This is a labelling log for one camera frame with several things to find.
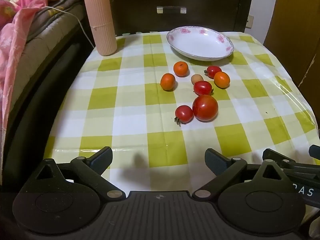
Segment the large red tomato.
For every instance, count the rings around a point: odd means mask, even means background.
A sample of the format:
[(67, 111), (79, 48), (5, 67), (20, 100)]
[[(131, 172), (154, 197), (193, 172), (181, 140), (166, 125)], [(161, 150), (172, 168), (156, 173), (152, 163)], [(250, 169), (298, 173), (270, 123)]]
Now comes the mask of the large red tomato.
[(200, 95), (193, 101), (192, 109), (196, 119), (207, 122), (217, 116), (219, 106), (212, 96)]

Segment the cherry tomato with stem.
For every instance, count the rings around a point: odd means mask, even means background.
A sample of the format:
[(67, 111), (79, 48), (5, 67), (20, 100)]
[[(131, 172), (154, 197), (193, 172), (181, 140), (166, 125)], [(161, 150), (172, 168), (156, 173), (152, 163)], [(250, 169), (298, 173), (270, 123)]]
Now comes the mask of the cherry tomato with stem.
[(175, 122), (176, 124), (187, 124), (194, 117), (193, 110), (187, 105), (181, 105), (175, 110)]

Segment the small orange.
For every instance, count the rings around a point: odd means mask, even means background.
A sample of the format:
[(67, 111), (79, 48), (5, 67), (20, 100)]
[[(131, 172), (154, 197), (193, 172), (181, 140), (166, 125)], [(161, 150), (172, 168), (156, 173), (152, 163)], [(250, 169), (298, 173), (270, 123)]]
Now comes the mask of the small orange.
[(170, 91), (175, 87), (176, 79), (171, 73), (165, 73), (160, 81), (160, 86), (163, 90)]
[(225, 72), (217, 72), (214, 75), (214, 83), (217, 87), (225, 89), (229, 87), (230, 84), (230, 77)]
[(185, 77), (189, 73), (188, 64), (183, 61), (178, 61), (174, 64), (173, 71), (178, 77)]

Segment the tan longan fruit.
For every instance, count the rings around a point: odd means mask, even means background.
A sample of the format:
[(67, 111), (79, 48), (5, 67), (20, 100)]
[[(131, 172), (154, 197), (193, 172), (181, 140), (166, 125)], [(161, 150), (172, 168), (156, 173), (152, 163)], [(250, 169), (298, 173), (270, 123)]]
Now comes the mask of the tan longan fruit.
[(203, 81), (203, 77), (200, 74), (194, 74), (191, 77), (191, 83), (194, 85), (198, 81)]

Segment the brown wooden cabinet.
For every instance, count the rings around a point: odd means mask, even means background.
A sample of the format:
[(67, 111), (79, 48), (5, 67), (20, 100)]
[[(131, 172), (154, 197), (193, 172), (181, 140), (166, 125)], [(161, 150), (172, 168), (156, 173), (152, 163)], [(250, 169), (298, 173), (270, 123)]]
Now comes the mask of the brown wooden cabinet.
[(304, 97), (316, 100), (319, 85), (301, 82), (319, 47), (319, 0), (276, 0), (264, 45)]

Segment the white floral porcelain plate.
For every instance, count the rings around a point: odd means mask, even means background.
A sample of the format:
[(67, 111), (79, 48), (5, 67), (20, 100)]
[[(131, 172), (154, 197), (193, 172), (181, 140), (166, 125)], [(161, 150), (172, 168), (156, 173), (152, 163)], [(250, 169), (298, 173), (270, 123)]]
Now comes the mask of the white floral porcelain plate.
[(167, 42), (181, 55), (197, 61), (218, 61), (232, 55), (234, 45), (222, 33), (198, 26), (183, 26), (167, 33)]

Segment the grey mattress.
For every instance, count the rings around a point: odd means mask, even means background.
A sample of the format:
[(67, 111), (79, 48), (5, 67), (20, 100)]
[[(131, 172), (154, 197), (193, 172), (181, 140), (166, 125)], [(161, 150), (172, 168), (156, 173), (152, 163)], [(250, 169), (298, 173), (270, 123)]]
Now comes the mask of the grey mattress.
[(67, 9), (61, 6), (56, 10), (45, 8), (44, 12), (48, 13), (49, 19), (44, 22), (41, 32), (27, 42), (17, 66), (10, 109), (13, 109), (27, 83), (40, 68), (44, 59), (74, 27), (79, 26), (78, 21), (85, 16), (85, 8), (81, 2)]

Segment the pink ribbed cylinder case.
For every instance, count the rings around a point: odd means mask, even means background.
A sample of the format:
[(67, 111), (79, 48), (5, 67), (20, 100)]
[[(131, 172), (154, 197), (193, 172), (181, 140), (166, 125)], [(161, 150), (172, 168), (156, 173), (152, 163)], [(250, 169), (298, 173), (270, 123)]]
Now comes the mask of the pink ribbed cylinder case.
[(117, 50), (110, 0), (84, 0), (98, 53), (108, 56)]

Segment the dark wooden nightstand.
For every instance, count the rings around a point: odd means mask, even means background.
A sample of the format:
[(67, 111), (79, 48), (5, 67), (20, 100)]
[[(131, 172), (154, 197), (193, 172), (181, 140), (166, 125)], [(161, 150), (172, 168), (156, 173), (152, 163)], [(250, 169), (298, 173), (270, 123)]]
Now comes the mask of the dark wooden nightstand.
[(199, 26), (215, 31), (246, 27), (252, 0), (110, 0), (116, 35)]

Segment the pink floral blanket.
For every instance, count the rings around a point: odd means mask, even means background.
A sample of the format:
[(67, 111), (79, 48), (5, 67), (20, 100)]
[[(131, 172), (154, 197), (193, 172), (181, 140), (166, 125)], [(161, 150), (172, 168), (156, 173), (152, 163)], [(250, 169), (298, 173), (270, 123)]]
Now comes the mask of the pink floral blanket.
[(54, 0), (1, 0), (1, 130), (7, 128), (17, 65), (35, 14)]

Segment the beige wall socket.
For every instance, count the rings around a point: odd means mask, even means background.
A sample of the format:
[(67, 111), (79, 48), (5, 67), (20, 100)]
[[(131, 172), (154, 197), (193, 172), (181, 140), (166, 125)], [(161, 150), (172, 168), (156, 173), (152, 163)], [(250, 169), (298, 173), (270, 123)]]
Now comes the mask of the beige wall socket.
[(253, 21), (254, 21), (254, 16), (253, 15), (249, 15), (247, 18), (247, 22), (246, 22), (246, 28), (247, 29), (251, 29), (253, 26)]

